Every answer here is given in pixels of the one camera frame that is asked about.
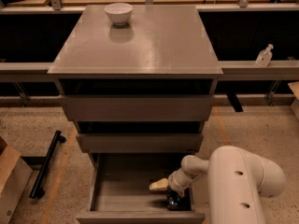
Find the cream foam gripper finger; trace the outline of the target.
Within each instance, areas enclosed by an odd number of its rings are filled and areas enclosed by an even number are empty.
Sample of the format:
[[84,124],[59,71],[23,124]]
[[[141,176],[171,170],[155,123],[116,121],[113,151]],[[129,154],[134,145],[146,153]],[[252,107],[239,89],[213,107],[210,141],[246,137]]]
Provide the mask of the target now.
[[168,179],[162,178],[156,182],[153,182],[149,185],[151,191],[166,191],[168,187]]

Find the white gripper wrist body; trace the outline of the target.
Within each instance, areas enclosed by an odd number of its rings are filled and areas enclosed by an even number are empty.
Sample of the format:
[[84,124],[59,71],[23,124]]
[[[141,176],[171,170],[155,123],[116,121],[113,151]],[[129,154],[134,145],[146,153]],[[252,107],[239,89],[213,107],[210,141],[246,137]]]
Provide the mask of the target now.
[[179,197],[185,195],[185,189],[194,181],[194,177],[185,173],[182,169],[178,169],[168,177],[168,186],[175,191]]

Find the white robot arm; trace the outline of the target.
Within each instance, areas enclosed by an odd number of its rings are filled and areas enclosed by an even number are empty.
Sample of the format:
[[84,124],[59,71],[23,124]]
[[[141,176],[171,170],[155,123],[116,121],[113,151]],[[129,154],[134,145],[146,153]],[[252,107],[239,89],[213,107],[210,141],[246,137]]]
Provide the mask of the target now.
[[185,190],[207,175],[210,224],[266,224],[260,199],[280,195],[286,186],[282,168],[240,147],[219,147],[203,160],[185,156],[169,177],[149,185],[167,193],[168,207],[178,209]]

